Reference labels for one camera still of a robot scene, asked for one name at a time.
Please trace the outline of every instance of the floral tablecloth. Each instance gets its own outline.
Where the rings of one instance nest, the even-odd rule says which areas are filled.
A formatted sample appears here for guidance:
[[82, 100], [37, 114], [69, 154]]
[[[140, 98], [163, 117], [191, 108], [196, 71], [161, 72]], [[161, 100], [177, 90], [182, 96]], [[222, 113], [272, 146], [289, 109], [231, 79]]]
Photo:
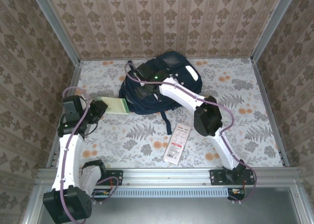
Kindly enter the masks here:
[[[235, 126], [226, 132], [234, 151], [254, 167], [280, 167], [272, 130], [249, 59], [190, 59], [202, 76], [201, 95], [212, 95], [235, 115]], [[146, 60], [133, 60], [139, 66]], [[82, 61], [78, 86], [89, 96], [118, 97], [125, 78], [126, 61]], [[221, 110], [223, 123], [231, 121]], [[166, 112], [172, 130], [177, 123], [192, 127], [179, 164], [163, 161], [170, 141], [159, 113], [151, 115], [105, 114], [97, 130], [85, 139], [80, 166], [102, 159], [108, 168], [212, 168], [221, 167], [219, 155], [209, 137], [193, 128], [193, 115], [181, 107]]]

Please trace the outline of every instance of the navy backpack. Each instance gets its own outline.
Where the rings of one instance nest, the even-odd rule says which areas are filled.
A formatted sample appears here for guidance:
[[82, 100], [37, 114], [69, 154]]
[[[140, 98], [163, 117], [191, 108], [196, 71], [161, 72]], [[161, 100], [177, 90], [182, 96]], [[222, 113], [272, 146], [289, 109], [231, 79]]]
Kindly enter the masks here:
[[[184, 87], [193, 91], [194, 93], [199, 94], [202, 90], [203, 82], [199, 73], [186, 59], [186, 57], [175, 51], [162, 54], [147, 61], [145, 64], [150, 66], [151, 69], [155, 72], [164, 70], [168, 74], [172, 74], [174, 79], [177, 79], [179, 83], [183, 83]], [[193, 79], [185, 66], [191, 66], [195, 70], [198, 75], [197, 81]], [[130, 67], [131, 70], [129, 71], [129, 74], [136, 78], [134, 76], [133, 67]], [[160, 112], [162, 119], [166, 122], [167, 134], [172, 134], [171, 124], [166, 117], [165, 111], [175, 110], [176, 108], [181, 107], [181, 105], [169, 97], [161, 94], [157, 96], [158, 100], [154, 95], [149, 95], [144, 99], [140, 99], [135, 93], [135, 89], [138, 86], [141, 86], [140, 83], [132, 81], [130, 78], [126, 77], [121, 85], [121, 89], [119, 90], [119, 98], [126, 99], [130, 112], [140, 115]]]

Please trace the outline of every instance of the patterned wallpaper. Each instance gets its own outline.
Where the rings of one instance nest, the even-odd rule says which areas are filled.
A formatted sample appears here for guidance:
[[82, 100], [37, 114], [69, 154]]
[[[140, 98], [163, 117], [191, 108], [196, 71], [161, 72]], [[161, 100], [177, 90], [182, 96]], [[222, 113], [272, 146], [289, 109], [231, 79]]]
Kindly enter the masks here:
[[46, 166], [73, 65], [35, 0], [0, 0], [0, 223], [19, 223]]
[[81, 59], [250, 56], [278, 0], [49, 0]]
[[292, 166], [314, 203], [314, 0], [293, 0], [258, 66]]

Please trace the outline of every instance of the wallpaper wall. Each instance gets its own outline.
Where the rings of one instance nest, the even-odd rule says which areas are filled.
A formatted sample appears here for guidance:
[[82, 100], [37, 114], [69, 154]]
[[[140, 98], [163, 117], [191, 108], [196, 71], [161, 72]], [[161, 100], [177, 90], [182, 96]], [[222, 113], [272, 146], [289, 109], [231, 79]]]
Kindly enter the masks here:
[[35, 0], [0, 0], [0, 224], [21, 220], [73, 70]]
[[314, 203], [314, 0], [293, 0], [258, 61], [292, 166]]
[[49, 0], [81, 59], [249, 56], [278, 0]]

